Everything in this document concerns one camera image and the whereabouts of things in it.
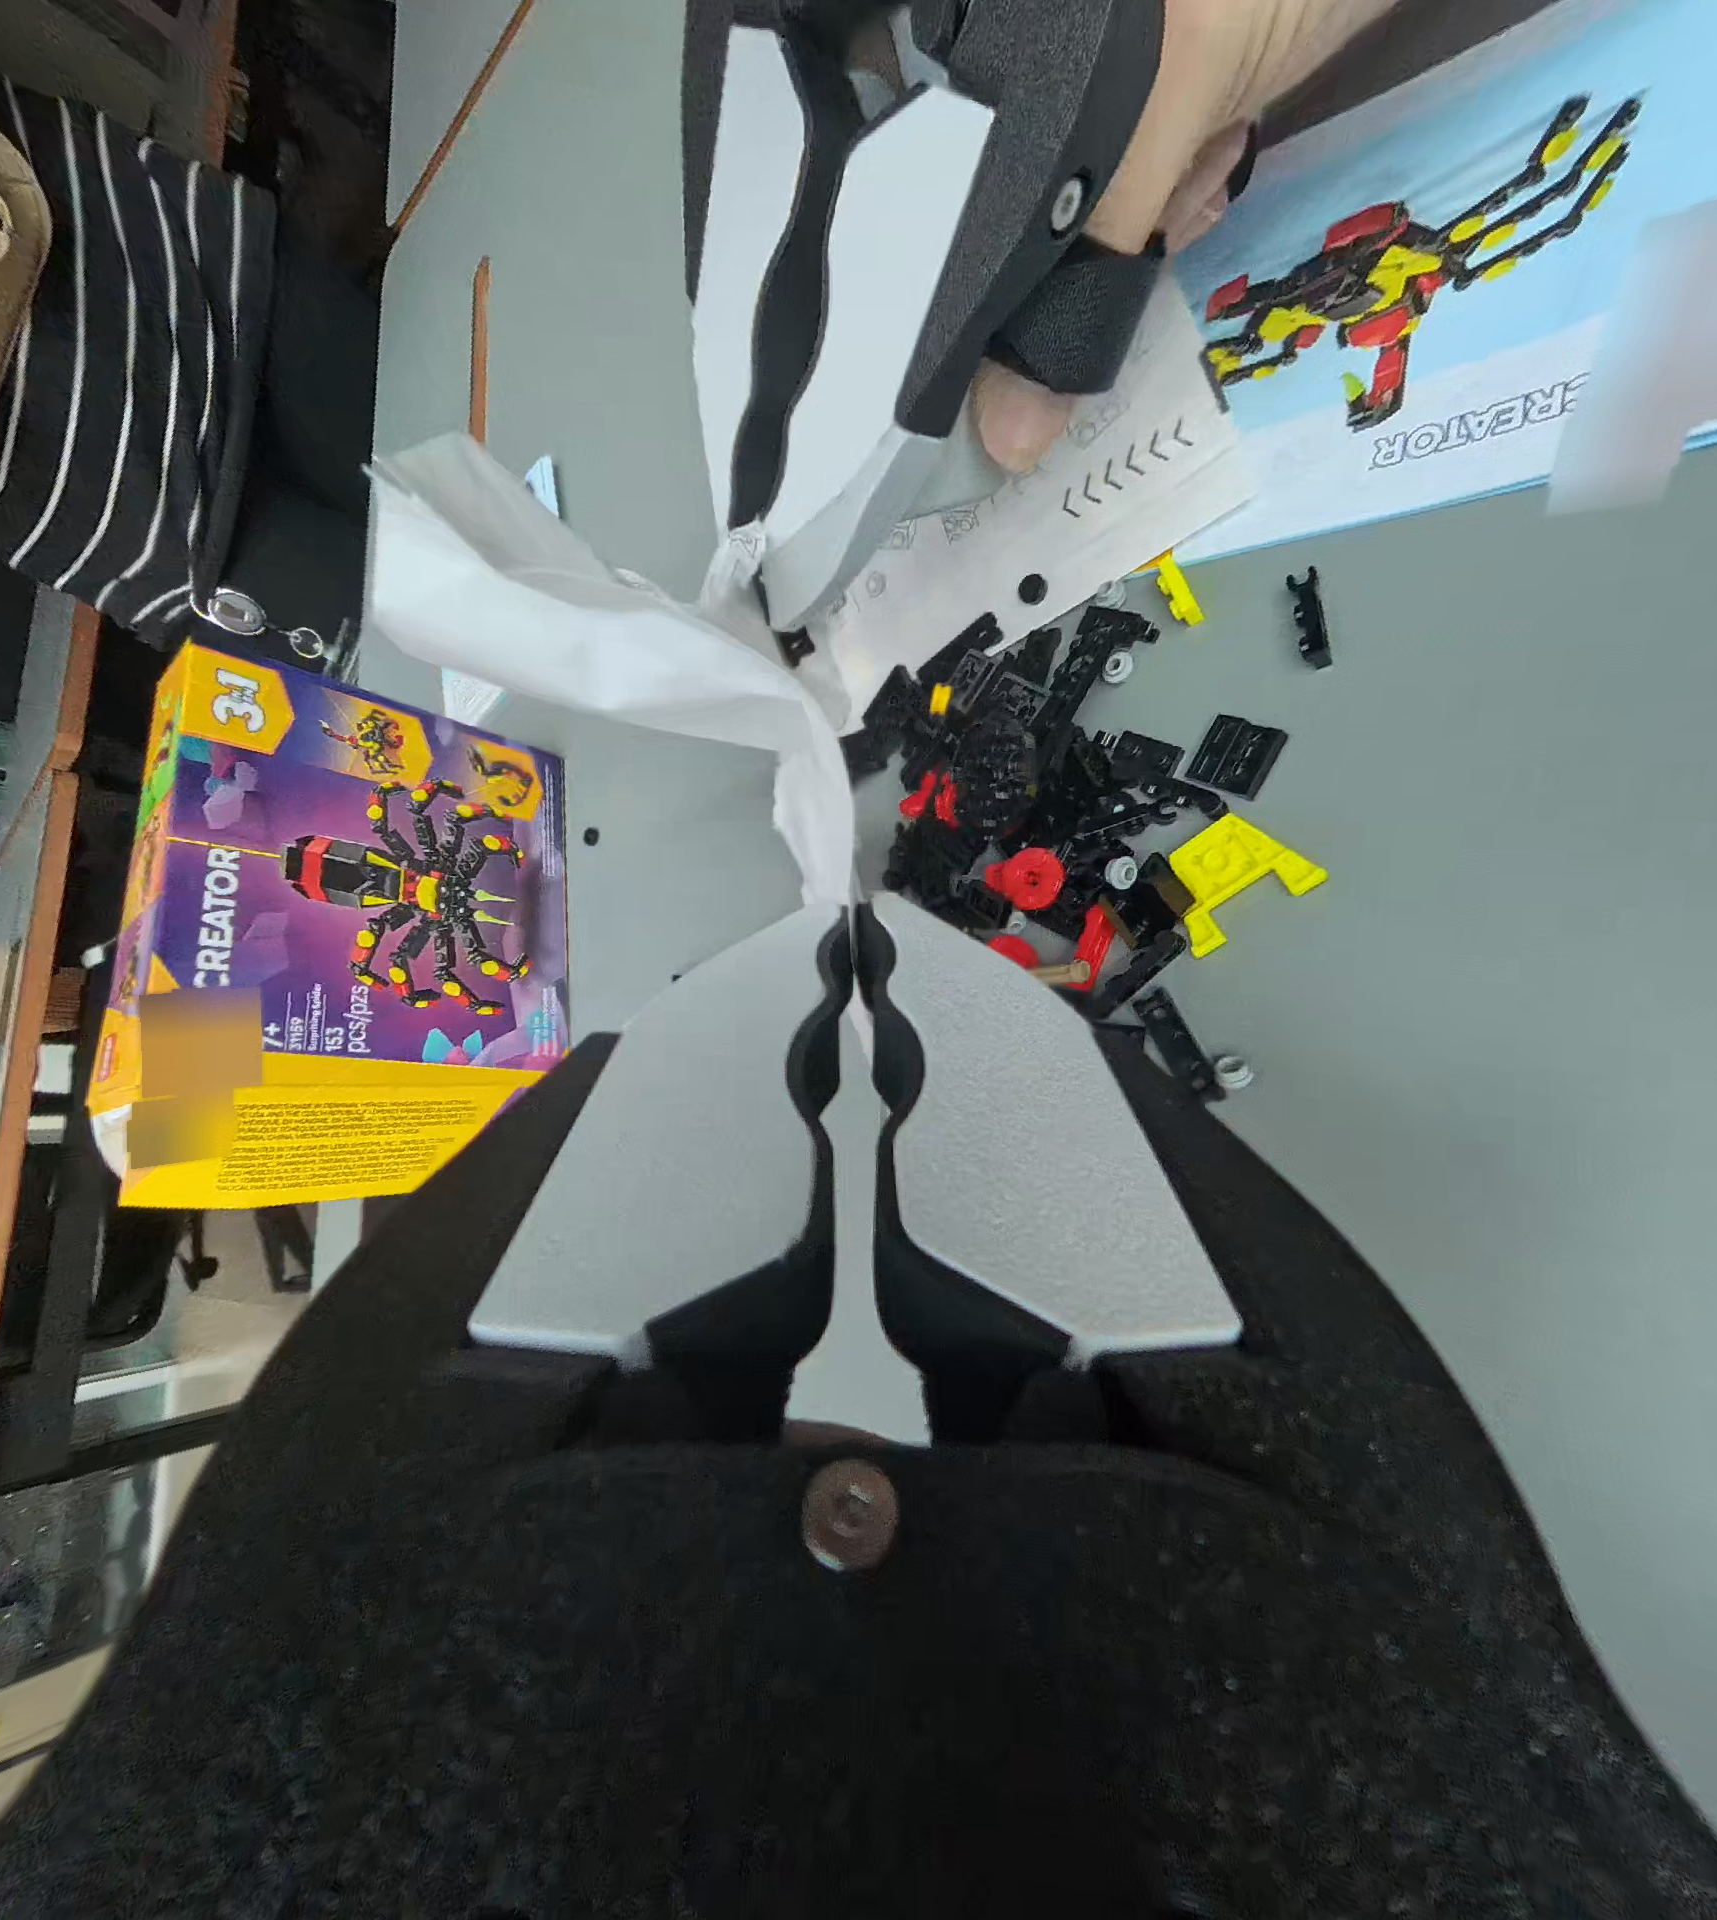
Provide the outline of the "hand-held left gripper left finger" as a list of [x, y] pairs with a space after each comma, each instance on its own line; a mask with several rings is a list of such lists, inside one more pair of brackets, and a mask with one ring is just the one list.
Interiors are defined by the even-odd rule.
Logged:
[[836, 1282], [853, 987], [842, 906], [805, 906], [680, 975], [618, 1033], [490, 1273], [493, 1351], [668, 1378], [718, 1432], [777, 1432]]

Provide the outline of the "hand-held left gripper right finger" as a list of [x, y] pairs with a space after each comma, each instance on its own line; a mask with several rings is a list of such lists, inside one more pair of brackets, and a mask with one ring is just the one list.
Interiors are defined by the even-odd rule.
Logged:
[[935, 1439], [997, 1438], [1035, 1380], [1235, 1347], [1245, 1323], [1094, 1030], [894, 893], [854, 916], [883, 1105], [881, 1327]]

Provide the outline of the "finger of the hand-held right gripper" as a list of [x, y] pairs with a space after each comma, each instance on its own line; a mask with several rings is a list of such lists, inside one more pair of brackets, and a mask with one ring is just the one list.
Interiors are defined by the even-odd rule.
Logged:
[[801, 19], [686, 33], [686, 289], [721, 531], [774, 508], [791, 421], [822, 348], [840, 181], [840, 63]]
[[756, 328], [761, 589], [777, 631], [822, 616], [930, 485], [985, 468], [952, 447], [963, 395], [915, 372], [993, 112], [913, 88], [807, 188]]

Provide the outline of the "white paper bag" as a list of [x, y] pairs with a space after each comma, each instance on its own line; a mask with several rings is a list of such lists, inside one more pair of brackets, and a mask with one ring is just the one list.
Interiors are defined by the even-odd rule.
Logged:
[[975, 508], [900, 524], [817, 626], [817, 660], [779, 661], [731, 537], [700, 598], [608, 568], [464, 434], [373, 471], [369, 621], [397, 648], [558, 708], [774, 756], [774, 830], [808, 906], [851, 898], [856, 823], [835, 724], [993, 617], [1004, 637], [1082, 606], [1252, 495], [1200, 326], [1163, 269], [1110, 394], [1051, 454]]

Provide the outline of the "grey desk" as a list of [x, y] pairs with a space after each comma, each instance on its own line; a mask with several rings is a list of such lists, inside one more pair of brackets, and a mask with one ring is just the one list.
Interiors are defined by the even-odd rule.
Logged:
[[[607, 563], [692, 595], [713, 515], [680, 284], [679, 3], [535, 3], [391, 252], [375, 442], [468, 411], [555, 455]], [[1313, 563], [1336, 666], [1292, 660]], [[1717, 445], [1636, 512], [1543, 492], [1194, 574], [1129, 725], [1289, 732], [1254, 888], [1167, 975], [1254, 1086], [1218, 1112], [1372, 1262], [1537, 1513], [1590, 1642], [1717, 1826]], [[762, 756], [509, 698], [566, 762], [574, 1031], [797, 902]]]

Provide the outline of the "person's right hand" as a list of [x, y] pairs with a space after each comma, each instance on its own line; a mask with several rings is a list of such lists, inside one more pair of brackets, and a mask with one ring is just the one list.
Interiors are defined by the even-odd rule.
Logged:
[[1158, 69], [1080, 228], [1107, 253], [1182, 252], [1226, 214], [1257, 125], [1395, 2], [1167, 2]]

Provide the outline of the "yellow wedge toy brick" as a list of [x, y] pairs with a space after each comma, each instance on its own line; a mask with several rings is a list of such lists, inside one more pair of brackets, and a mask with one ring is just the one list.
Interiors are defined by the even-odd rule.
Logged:
[[1226, 934], [1217, 921], [1217, 910], [1259, 881], [1276, 880], [1289, 896], [1300, 900], [1328, 880], [1322, 866], [1237, 811], [1226, 811], [1194, 831], [1172, 847], [1164, 862], [1190, 896], [1182, 925], [1194, 957], [1225, 948]]

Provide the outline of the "purple yellow toy box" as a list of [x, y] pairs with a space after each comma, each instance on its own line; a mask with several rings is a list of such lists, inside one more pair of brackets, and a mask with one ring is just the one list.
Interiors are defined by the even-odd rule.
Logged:
[[557, 754], [182, 644], [85, 1081], [117, 1202], [400, 1196], [555, 1070], [564, 797]]

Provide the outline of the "pile of black toy bricks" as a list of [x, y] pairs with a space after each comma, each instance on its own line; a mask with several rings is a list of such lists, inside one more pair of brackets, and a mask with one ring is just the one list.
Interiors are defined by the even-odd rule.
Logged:
[[1141, 850], [1229, 793], [1186, 782], [1192, 750], [1134, 729], [1091, 732], [1082, 708], [1125, 681], [1158, 626], [1089, 603], [1074, 629], [1009, 636], [985, 613], [923, 667], [899, 666], [844, 739], [854, 780], [902, 780], [883, 883], [1009, 957], [1092, 1025], [1127, 1009], [1194, 1096], [1225, 1098], [1233, 1057], [1207, 1057], [1161, 974], [1188, 951], [1188, 891]]

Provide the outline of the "black grille plate brick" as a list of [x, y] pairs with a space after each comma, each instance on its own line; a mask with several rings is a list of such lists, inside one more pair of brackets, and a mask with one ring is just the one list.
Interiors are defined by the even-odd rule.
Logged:
[[1276, 768], [1289, 738], [1282, 728], [1220, 711], [1192, 750], [1184, 777], [1214, 793], [1251, 802]]

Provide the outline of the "metal keyring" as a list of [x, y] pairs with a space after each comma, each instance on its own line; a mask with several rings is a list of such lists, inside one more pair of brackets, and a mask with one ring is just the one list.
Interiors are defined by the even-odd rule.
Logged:
[[312, 626], [283, 626], [275, 621], [260, 601], [240, 587], [216, 587], [196, 608], [199, 617], [233, 637], [266, 639], [280, 644], [299, 661], [307, 661], [320, 671], [337, 670], [337, 661], [356, 637], [354, 623], [342, 617], [332, 633], [320, 633]]

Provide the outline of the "black white striped cloth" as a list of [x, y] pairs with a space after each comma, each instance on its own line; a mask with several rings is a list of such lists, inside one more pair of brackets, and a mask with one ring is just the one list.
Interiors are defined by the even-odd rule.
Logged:
[[156, 645], [221, 587], [273, 303], [246, 180], [0, 73], [51, 246], [0, 391], [0, 563]]

